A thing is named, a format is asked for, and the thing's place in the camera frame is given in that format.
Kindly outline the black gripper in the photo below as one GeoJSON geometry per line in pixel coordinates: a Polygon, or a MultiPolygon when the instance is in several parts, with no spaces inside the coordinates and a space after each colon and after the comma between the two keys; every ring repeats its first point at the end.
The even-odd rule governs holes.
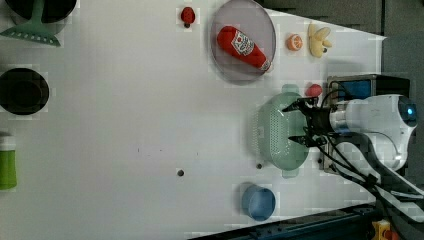
{"type": "Polygon", "coordinates": [[[301,111],[306,117],[307,126],[304,136],[290,136],[289,140],[305,147],[318,147],[325,145],[327,135],[333,131],[330,123],[330,108],[318,107],[318,98],[298,98],[282,112],[301,111]]]}

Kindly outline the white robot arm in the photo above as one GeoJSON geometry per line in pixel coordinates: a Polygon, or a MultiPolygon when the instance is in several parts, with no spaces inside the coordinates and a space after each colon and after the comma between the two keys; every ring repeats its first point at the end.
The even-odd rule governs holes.
{"type": "Polygon", "coordinates": [[[423,190],[398,170],[407,162],[408,145],[417,127],[416,105],[399,94],[351,99],[326,107],[315,97],[300,98],[284,110],[306,117],[302,136],[290,139],[306,147],[330,150],[332,168],[392,208],[406,220],[423,222],[423,190]]]}

